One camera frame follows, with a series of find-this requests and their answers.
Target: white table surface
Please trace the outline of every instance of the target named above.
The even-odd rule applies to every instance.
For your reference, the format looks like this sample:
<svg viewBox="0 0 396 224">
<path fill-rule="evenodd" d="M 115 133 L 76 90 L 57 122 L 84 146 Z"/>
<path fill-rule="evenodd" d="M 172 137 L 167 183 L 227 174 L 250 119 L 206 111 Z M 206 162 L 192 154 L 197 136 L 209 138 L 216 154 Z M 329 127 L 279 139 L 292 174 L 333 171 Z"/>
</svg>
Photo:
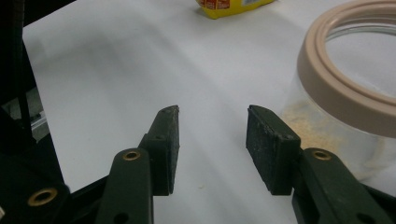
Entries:
<svg viewBox="0 0 396 224">
<path fill-rule="evenodd" d="M 296 223 L 291 197 L 271 196 L 245 148 L 247 108 L 283 106 L 309 25 L 343 2 L 278 0 L 213 21 L 193 0 L 79 0 L 27 26 L 66 184 L 107 175 L 179 105 L 175 192 L 155 197 L 155 222 Z M 395 178 L 383 174 L 394 173 L 370 181 L 387 190 Z"/>
</svg>

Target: jar lid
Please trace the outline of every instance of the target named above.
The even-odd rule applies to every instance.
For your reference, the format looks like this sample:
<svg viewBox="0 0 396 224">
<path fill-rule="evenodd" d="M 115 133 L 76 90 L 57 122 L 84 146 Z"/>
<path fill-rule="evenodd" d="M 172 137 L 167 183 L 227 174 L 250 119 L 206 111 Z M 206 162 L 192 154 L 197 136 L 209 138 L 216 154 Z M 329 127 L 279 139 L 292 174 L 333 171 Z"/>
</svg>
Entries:
<svg viewBox="0 0 396 224">
<path fill-rule="evenodd" d="M 366 89 L 346 77 L 326 51 L 326 41 L 334 32 L 362 24 L 386 34 L 393 29 L 391 33 L 395 34 L 396 1 L 353 1 L 317 18 L 300 50 L 298 75 L 306 92 L 330 115 L 367 133 L 396 138 L 396 98 Z"/>
</svg>

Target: plastic jar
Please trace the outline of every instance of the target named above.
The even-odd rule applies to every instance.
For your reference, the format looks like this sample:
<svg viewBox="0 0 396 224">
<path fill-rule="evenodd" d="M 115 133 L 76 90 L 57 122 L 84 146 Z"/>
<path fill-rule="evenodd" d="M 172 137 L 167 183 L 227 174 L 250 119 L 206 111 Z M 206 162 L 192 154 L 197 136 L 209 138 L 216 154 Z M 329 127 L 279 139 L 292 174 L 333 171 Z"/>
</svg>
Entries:
<svg viewBox="0 0 396 224">
<path fill-rule="evenodd" d="M 302 138 L 302 148 L 330 150 L 358 179 L 370 177 L 396 159 L 396 57 L 394 70 L 375 64 L 381 63 L 379 59 L 368 66 L 372 64 L 376 74 L 344 74 L 326 45 L 331 47 L 343 36 L 367 33 L 386 35 L 396 46 L 396 1 L 353 1 L 317 18 L 305 36 L 281 115 Z M 356 64 L 350 65 L 359 70 Z"/>
</svg>

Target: yellow box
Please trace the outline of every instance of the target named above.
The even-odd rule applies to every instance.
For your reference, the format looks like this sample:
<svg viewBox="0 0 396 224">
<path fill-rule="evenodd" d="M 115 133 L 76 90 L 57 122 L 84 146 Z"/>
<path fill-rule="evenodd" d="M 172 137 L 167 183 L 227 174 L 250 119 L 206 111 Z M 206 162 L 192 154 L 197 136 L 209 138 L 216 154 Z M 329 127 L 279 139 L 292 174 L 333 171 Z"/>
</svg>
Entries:
<svg viewBox="0 0 396 224">
<path fill-rule="evenodd" d="M 196 0 L 210 19 L 253 10 L 274 0 Z"/>
</svg>

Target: jar rim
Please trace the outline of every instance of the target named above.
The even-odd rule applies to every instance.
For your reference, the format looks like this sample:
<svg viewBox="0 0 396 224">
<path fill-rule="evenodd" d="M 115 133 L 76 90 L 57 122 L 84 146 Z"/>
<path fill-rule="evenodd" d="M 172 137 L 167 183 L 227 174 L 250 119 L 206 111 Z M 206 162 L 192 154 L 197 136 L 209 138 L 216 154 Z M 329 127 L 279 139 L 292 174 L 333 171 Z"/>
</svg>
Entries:
<svg viewBox="0 0 396 224">
<path fill-rule="evenodd" d="M 396 32 L 396 1 L 353 1 L 330 9 L 309 28 L 297 62 L 299 78 L 325 111 L 368 133 L 396 138 L 396 98 L 371 91 L 346 77 L 325 47 L 334 33 L 369 24 L 378 32 Z"/>
</svg>

